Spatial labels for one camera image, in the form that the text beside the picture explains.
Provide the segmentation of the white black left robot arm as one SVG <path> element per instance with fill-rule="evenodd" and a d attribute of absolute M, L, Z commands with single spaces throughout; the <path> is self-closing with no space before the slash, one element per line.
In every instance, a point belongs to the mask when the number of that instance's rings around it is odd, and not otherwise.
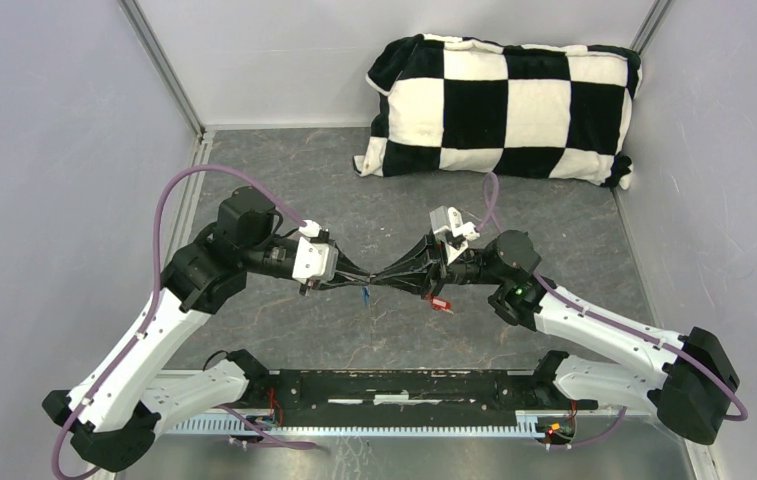
<path fill-rule="evenodd" d="M 231 297 L 249 274 L 296 281 L 302 291 L 363 285 L 368 273 L 349 260 L 326 229 L 308 222 L 297 239 L 279 234 L 282 208 L 258 189 L 239 188 L 216 220 L 161 269 L 139 318 L 102 363 L 42 406 L 87 463 L 110 472 L 138 461 L 173 426 L 208 409 L 260 405 L 268 372 L 244 350 L 169 387 L 153 380 L 177 349 Z"/>

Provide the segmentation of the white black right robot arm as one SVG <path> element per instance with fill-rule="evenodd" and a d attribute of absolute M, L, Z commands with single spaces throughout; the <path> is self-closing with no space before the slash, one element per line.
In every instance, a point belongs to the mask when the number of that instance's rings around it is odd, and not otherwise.
<path fill-rule="evenodd" d="M 493 285 L 488 303 L 505 323 L 603 356 L 593 362 L 569 353 L 548 354 L 544 361 L 550 370 L 531 382 L 539 405 L 556 408 L 570 399 L 635 409 L 702 445 L 714 443 L 724 422 L 748 419 L 736 394 L 739 377 L 711 332 L 652 327 L 579 298 L 536 273 L 541 257 L 524 232 L 504 231 L 486 247 L 459 254 L 452 246 L 427 234 L 369 281 L 428 300 L 446 285 Z"/>

